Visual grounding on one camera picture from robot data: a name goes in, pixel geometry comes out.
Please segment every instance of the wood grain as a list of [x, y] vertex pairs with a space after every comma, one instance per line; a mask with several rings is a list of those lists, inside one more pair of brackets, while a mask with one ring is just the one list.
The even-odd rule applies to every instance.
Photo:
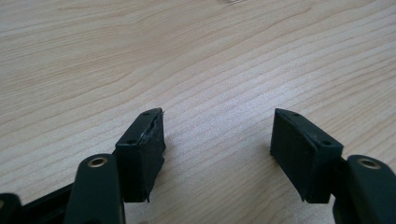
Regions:
[[128, 223], [334, 223], [269, 155], [297, 111], [396, 170], [394, 0], [0, 1], [0, 190], [23, 203], [165, 111], [165, 165]]

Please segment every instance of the metal ring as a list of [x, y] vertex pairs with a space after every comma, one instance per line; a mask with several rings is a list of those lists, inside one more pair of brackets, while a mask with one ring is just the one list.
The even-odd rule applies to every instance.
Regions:
[[105, 157], [97, 157], [88, 162], [88, 166], [92, 168], [100, 167], [105, 165], [107, 162], [107, 158]]
[[372, 169], [372, 170], [379, 170], [381, 169], [381, 166], [376, 163], [375, 161], [365, 159], [365, 158], [360, 158], [358, 159], [358, 163], [366, 168]]

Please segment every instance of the light wooden surface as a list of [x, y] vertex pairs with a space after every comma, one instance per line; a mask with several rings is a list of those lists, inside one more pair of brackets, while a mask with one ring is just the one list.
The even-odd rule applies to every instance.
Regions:
[[394, 0], [3, 0], [0, 74], [0, 190], [23, 203], [159, 106], [165, 164], [128, 223], [333, 223], [269, 155], [276, 107], [396, 170]]

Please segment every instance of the black bracket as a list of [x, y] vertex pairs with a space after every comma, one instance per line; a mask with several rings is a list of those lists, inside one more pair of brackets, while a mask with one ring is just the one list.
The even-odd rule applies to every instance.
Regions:
[[300, 114], [276, 109], [271, 155], [309, 203], [336, 198], [336, 223], [396, 223], [396, 176], [366, 156], [342, 157], [343, 145]]
[[0, 223], [125, 223], [122, 200], [149, 201], [164, 150], [163, 111], [148, 110], [128, 128], [112, 155], [82, 161], [73, 184], [24, 206], [17, 195], [0, 194]]

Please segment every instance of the wooden table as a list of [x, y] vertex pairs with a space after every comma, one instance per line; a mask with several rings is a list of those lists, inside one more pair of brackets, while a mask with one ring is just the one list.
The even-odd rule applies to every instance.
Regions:
[[6, 0], [0, 190], [74, 181], [162, 107], [165, 164], [128, 223], [334, 223], [269, 155], [276, 107], [396, 170], [394, 0]]

